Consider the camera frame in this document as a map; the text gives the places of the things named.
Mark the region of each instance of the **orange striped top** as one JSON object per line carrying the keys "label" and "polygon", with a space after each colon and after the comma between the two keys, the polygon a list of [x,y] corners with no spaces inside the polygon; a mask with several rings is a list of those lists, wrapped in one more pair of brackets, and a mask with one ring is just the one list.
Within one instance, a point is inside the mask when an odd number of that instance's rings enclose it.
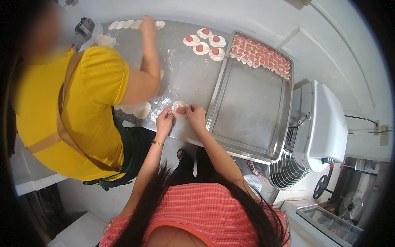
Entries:
{"label": "orange striped top", "polygon": [[[268,208],[263,208],[271,217]],[[286,227],[285,215],[275,209]],[[113,219],[99,247],[110,247],[133,212]],[[239,201],[217,183],[191,183],[169,187],[153,214],[143,241],[159,226],[190,232],[207,246],[256,246],[256,232]]]}

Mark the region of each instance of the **yellow shirt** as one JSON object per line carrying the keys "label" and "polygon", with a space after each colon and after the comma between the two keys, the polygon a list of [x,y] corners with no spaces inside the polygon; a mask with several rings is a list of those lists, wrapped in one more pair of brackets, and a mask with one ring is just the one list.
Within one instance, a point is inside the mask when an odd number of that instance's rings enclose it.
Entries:
{"label": "yellow shirt", "polygon": [[[73,53],[52,64],[26,68],[16,104],[17,129],[25,147],[56,131],[58,92]],[[71,138],[85,154],[110,167],[123,164],[122,140],[111,106],[120,104],[128,77],[129,67],[116,50],[89,48],[74,72],[64,101],[62,122]],[[49,169],[82,181],[116,174],[97,168],[63,141],[34,156]]]}

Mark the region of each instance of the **raw dumpling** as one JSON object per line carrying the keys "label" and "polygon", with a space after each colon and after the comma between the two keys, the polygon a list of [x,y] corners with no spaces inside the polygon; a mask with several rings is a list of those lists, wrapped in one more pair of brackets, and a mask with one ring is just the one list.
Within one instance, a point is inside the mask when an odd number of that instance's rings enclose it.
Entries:
{"label": "raw dumpling", "polygon": [[108,27],[108,30],[113,30],[115,28],[115,26],[118,26],[118,21],[114,21],[113,23],[110,24],[110,26]]}
{"label": "raw dumpling", "polygon": [[134,22],[134,20],[128,20],[128,21],[124,24],[123,28],[124,28],[124,29],[130,28],[131,25],[133,24],[133,22]]}
{"label": "raw dumpling", "polygon": [[209,56],[211,60],[222,61],[225,57],[225,52],[222,48],[212,48],[210,50]]}
{"label": "raw dumpling", "polygon": [[184,101],[178,100],[173,103],[173,107],[171,109],[171,113],[176,119],[185,119],[186,117],[186,108],[189,107],[187,103]]}
{"label": "raw dumpling", "polygon": [[222,36],[213,36],[209,37],[210,45],[213,47],[224,47],[226,45],[226,41]]}
{"label": "raw dumpling", "polygon": [[206,42],[200,42],[194,45],[193,50],[196,55],[204,55],[210,51],[210,47]]}
{"label": "raw dumpling", "polygon": [[199,37],[203,38],[203,39],[207,39],[209,37],[213,36],[213,33],[208,30],[207,28],[201,28],[197,31],[197,34],[199,35]]}
{"label": "raw dumpling", "polygon": [[115,29],[115,30],[121,29],[121,28],[123,27],[123,23],[124,23],[124,22],[126,22],[126,21],[120,21],[120,22],[118,22],[117,24],[115,24],[114,29]]}
{"label": "raw dumpling", "polygon": [[120,21],[120,22],[118,23],[118,25],[119,25],[121,28],[125,28],[126,21]]}
{"label": "raw dumpling", "polygon": [[140,25],[143,21],[142,20],[137,20],[135,22],[132,23],[132,25],[130,26],[131,29],[139,29]]}
{"label": "raw dumpling", "polygon": [[200,42],[200,39],[196,35],[188,35],[184,38],[183,42],[186,46],[194,46]]}
{"label": "raw dumpling", "polygon": [[164,21],[155,21],[155,30],[161,30],[165,26]]}
{"label": "raw dumpling", "polygon": [[121,110],[126,114],[133,114],[133,105],[122,105]]}
{"label": "raw dumpling", "polygon": [[151,111],[151,104],[147,101],[133,106],[133,115],[135,115],[136,118],[139,119],[146,118],[150,111]]}

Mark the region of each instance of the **tray of dumplings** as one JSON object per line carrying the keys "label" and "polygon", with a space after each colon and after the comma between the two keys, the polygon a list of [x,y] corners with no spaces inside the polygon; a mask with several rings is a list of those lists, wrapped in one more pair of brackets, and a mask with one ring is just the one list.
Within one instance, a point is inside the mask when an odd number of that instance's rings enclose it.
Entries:
{"label": "tray of dumplings", "polygon": [[234,31],[207,111],[206,129],[231,155],[274,163],[290,120],[293,62]]}

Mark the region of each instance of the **black sandal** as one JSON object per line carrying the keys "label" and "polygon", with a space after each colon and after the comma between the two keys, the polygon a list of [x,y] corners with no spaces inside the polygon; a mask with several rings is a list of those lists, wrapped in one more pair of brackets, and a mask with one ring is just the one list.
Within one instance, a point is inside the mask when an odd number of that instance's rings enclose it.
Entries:
{"label": "black sandal", "polygon": [[181,160],[184,156],[187,156],[188,154],[186,153],[186,151],[183,148],[180,148],[177,151],[177,158],[178,160]]}

